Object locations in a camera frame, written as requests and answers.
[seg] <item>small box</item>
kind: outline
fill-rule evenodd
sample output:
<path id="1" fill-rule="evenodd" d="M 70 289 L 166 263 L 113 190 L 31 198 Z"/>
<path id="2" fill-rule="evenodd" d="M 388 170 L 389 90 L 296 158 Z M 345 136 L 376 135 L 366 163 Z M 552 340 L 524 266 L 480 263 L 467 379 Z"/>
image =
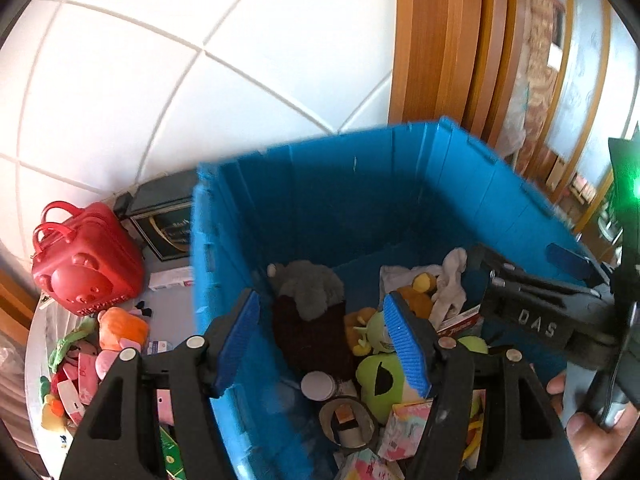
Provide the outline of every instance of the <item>small box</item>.
<path id="1" fill-rule="evenodd" d="M 168 341 L 149 341 L 146 345 L 146 354 L 161 354 L 162 352 L 168 352 L 172 349 L 172 345 Z"/>
<path id="2" fill-rule="evenodd" d="M 186 480 L 180 449 L 175 440 L 162 427 L 160 427 L 160 443 L 162 444 L 166 471 L 171 475 L 171 478 Z"/>
<path id="3" fill-rule="evenodd" d="M 476 305 L 465 312 L 461 312 L 457 316 L 445 319 L 438 329 L 438 337 L 453 337 L 457 333 L 471 328 L 478 323 L 480 319 L 480 305 Z"/>
<path id="4" fill-rule="evenodd" d="M 95 355 L 78 354 L 78 397 L 88 406 L 98 391 L 98 374 L 95 371 Z"/>
<path id="5" fill-rule="evenodd" d="M 398 480 L 398 477 L 367 447 L 347 457 L 335 480 Z"/>
<path id="6" fill-rule="evenodd" d="M 415 455 L 427 425 L 431 400 L 394 404 L 386 423 L 378 454 L 386 460 L 402 460 Z"/>
<path id="7" fill-rule="evenodd" d="M 161 290 L 170 286 L 191 285 L 193 285 L 193 267 L 191 266 L 152 272 L 149 278 L 149 288 L 151 290 Z"/>

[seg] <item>green plush toy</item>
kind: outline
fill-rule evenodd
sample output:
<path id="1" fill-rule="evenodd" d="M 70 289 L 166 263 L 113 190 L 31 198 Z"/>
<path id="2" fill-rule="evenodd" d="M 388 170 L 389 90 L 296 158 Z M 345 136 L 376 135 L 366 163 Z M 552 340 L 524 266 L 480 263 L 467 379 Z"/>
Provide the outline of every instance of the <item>green plush toy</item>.
<path id="1" fill-rule="evenodd" d="M 485 354 L 485 355 L 489 353 L 489 347 L 486 345 L 486 343 L 484 342 L 484 339 L 482 339 L 481 337 L 468 335 L 458 339 L 458 342 L 462 343 L 466 347 L 466 349 L 471 352 L 475 352 L 477 354 Z M 480 397 L 481 397 L 480 391 L 475 390 L 473 399 L 471 401 L 471 417 L 470 418 L 474 418 L 480 411 L 480 408 L 482 407 L 482 400 L 480 400 Z"/>
<path id="2" fill-rule="evenodd" d="M 354 330 L 362 334 L 362 339 L 358 342 L 363 348 L 367 347 L 367 343 L 373 348 L 373 353 L 379 352 L 395 352 L 394 343 L 389 337 L 389 331 L 386 329 L 385 317 L 382 312 L 376 312 L 366 326 L 354 326 Z"/>
<path id="3" fill-rule="evenodd" d="M 386 424 L 391 406 L 402 402 L 404 372 L 397 354 L 371 355 L 360 363 L 356 379 L 362 386 L 362 402 L 380 424 Z"/>
<path id="4" fill-rule="evenodd" d="M 69 351 L 69 348 L 71 348 L 71 344 L 93 333 L 97 326 L 98 322 L 95 317 L 85 317 L 77 328 L 73 329 L 62 339 L 58 339 L 58 344 L 52 350 L 51 354 L 49 354 L 49 369 L 52 373 L 56 373 L 58 370 L 58 365 L 65 358 L 66 353 Z"/>

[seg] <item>human hand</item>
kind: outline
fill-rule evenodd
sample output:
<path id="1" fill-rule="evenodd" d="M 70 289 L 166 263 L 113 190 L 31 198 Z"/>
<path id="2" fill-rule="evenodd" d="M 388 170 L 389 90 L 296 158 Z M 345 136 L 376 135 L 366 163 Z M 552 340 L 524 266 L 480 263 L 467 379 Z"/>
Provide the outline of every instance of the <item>human hand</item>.
<path id="1" fill-rule="evenodd" d="M 562 393 L 566 372 L 551 379 L 546 390 L 552 395 L 551 404 L 562 413 Z M 574 450 L 582 480 L 597 480 L 620 451 L 638 420 L 638 410 L 629 403 L 618 415 L 609 433 L 600 428 L 586 413 L 576 413 L 566 425 L 566 436 Z"/>

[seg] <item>white tiled wall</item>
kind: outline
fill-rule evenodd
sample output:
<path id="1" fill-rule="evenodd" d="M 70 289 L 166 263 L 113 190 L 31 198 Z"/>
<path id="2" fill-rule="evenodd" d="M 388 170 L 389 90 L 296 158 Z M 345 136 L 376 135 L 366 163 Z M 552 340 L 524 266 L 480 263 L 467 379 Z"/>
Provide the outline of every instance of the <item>white tiled wall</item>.
<path id="1" fill-rule="evenodd" d="M 0 258 L 28 276 L 52 200 L 385 124 L 395 18 L 396 0 L 33 0 L 0 50 Z"/>

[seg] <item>red toy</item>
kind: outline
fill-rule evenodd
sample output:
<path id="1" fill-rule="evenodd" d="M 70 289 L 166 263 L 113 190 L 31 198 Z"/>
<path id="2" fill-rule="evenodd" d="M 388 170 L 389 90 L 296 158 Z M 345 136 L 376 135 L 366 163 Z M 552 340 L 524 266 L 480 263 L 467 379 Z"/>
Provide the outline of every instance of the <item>red toy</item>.
<path id="1" fill-rule="evenodd" d="M 62 224 L 47 222 L 47 212 L 54 208 L 67 211 L 71 218 Z M 101 202 L 85 209 L 50 203 L 33 231 L 33 247 L 35 283 L 76 316 L 104 310 L 142 291 L 142 253 Z"/>

